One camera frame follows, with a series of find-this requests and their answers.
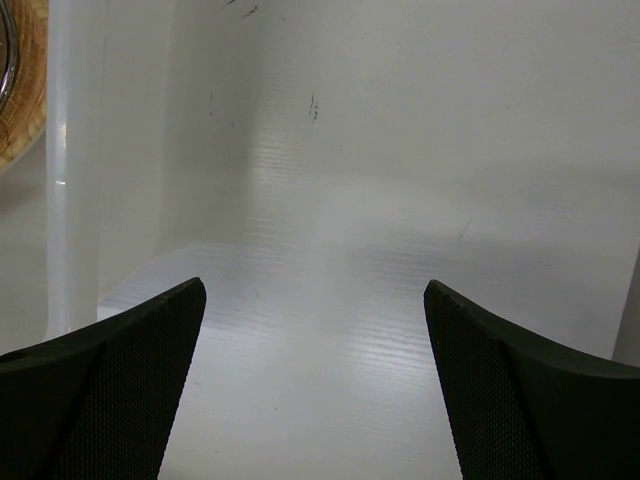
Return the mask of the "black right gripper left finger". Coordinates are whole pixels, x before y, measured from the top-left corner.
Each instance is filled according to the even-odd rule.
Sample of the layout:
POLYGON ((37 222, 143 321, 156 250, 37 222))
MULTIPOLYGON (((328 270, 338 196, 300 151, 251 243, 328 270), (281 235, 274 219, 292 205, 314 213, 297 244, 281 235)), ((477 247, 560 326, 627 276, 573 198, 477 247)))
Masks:
POLYGON ((205 306, 192 278, 2 355, 2 478, 157 478, 205 306))

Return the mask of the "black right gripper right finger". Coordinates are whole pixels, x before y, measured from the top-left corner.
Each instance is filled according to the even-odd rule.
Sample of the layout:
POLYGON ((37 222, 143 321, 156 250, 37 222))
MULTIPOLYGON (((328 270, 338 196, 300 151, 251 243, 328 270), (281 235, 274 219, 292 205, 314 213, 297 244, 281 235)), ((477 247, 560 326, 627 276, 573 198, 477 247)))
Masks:
POLYGON ((549 340, 437 280, 424 309, 463 478, 638 478, 638 368, 549 340))

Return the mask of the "woven bamboo basket tray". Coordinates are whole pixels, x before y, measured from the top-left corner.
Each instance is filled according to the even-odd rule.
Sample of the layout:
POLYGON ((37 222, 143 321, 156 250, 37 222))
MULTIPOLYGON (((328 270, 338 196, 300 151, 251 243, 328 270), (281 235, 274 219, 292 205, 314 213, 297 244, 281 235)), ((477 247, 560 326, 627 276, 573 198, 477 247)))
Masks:
POLYGON ((48 3, 7 2, 17 29, 19 65, 11 94, 1 110, 2 172, 39 139, 47 114, 48 3))

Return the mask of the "clear glass plate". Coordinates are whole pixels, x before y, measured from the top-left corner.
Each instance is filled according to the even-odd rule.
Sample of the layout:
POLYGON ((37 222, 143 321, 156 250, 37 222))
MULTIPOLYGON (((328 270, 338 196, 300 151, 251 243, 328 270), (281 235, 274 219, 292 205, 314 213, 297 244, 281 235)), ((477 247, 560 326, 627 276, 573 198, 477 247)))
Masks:
POLYGON ((11 94, 18 65, 19 42, 14 17, 9 3, 1 0, 1 110, 11 94))

